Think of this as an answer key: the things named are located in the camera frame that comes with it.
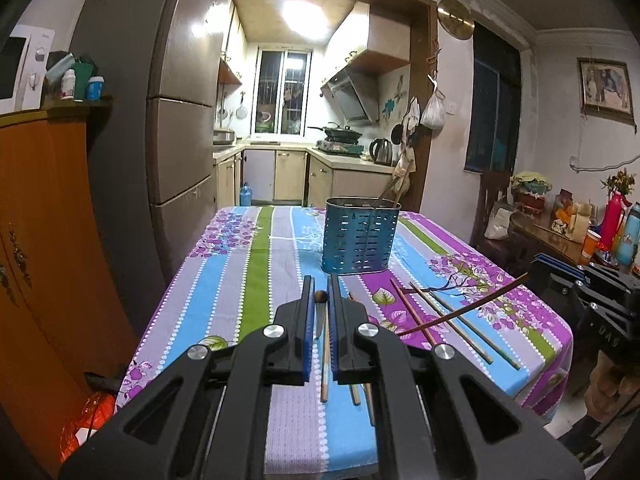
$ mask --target red thermos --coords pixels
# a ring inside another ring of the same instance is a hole
[[[597,247],[599,250],[609,251],[611,249],[613,238],[618,232],[620,213],[622,213],[622,195],[619,191],[614,191],[604,211],[604,220],[600,227],[600,241]]]

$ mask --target striped tablecloth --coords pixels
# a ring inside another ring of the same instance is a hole
[[[306,274],[315,277],[316,288],[325,288],[327,275],[320,267],[323,226],[323,211],[312,208],[220,210],[162,298],[117,405],[123,406],[190,345],[204,340],[212,348],[223,348],[268,324],[280,304],[300,297]],[[340,279],[343,296],[350,292],[369,317],[399,332],[415,323],[390,285],[392,276],[405,287],[409,281],[425,288],[455,285],[442,296],[454,308],[512,280],[442,227],[409,212],[401,213],[388,270]],[[424,321],[433,319],[434,311],[421,298],[409,298]],[[520,362],[520,369],[463,325],[460,328],[493,358],[492,364],[446,325],[431,329],[436,341],[459,349],[519,403],[550,419],[571,362],[567,325],[524,286],[465,317]],[[405,336],[404,342],[428,348],[420,332]],[[321,340],[314,345],[314,368],[304,387],[273,388],[265,453],[268,476],[328,480],[376,468],[366,404],[353,406],[348,387],[335,383],[330,384],[328,403],[319,401],[319,355]]]

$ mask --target cabinet door handle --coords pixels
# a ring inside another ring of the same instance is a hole
[[[18,306],[18,304],[15,301],[14,292],[11,290],[11,285],[9,285],[9,275],[6,273],[6,269],[4,268],[4,265],[0,265],[0,283],[2,283],[2,286],[4,286],[4,290],[7,296],[9,297],[9,300],[15,306]]]
[[[14,246],[14,260],[18,265],[18,268],[22,271],[22,277],[29,287],[31,287],[31,276],[27,272],[27,255],[22,252],[22,249],[18,247],[17,237],[15,235],[14,227],[9,224],[9,238],[11,244]]]

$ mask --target wooden door frame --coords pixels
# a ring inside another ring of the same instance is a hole
[[[383,14],[393,20],[407,23],[411,27],[409,102],[417,97],[424,108],[433,93],[433,85],[427,78],[431,70],[437,69],[437,60],[428,63],[435,54],[438,40],[437,4],[433,0],[356,0],[369,4],[377,14]],[[420,211],[424,183],[431,150],[431,130],[418,126],[420,136],[414,147],[416,171],[409,177],[410,186],[402,197],[402,209]]]

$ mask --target orange wardrobe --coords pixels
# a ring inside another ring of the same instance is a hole
[[[136,346],[95,226],[88,111],[0,116],[0,404],[54,476],[82,373],[116,376]]]

